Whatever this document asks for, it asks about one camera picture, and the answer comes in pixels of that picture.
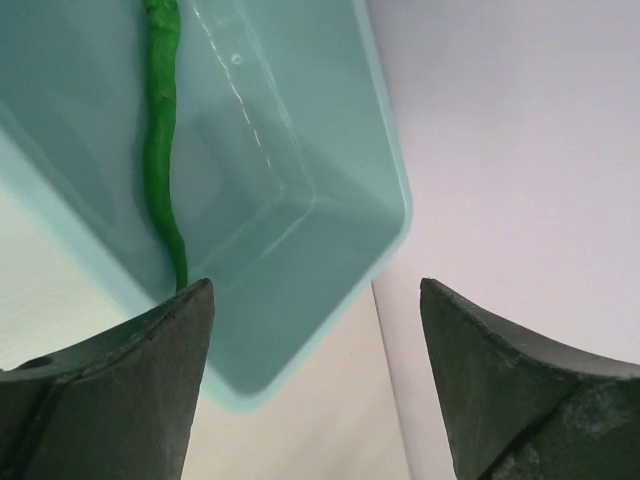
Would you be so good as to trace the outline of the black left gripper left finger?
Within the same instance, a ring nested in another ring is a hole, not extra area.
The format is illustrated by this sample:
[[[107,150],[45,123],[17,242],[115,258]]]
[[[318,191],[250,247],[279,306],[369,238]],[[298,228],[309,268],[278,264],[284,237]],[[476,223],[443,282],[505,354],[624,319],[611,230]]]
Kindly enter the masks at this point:
[[[201,279],[1,373],[4,479],[179,479],[214,324]]]

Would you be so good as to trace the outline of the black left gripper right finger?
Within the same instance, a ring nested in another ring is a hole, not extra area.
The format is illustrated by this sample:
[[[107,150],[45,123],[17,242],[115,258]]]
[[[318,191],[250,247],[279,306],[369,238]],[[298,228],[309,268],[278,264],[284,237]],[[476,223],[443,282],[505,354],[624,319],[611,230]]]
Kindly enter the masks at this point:
[[[639,367],[420,284],[429,361],[458,479],[636,479]]]

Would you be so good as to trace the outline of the green fake chili pepper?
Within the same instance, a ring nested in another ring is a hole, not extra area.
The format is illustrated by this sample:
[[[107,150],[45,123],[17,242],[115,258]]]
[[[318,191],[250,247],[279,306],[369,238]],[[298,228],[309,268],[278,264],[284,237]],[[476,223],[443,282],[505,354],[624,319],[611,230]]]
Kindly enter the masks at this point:
[[[188,283],[186,246],[177,226],[171,200],[171,152],[176,127],[176,60],[181,17],[176,1],[146,1],[145,97],[147,127],[143,143],[145,204],[163,242],[175,275],[175,289]]]

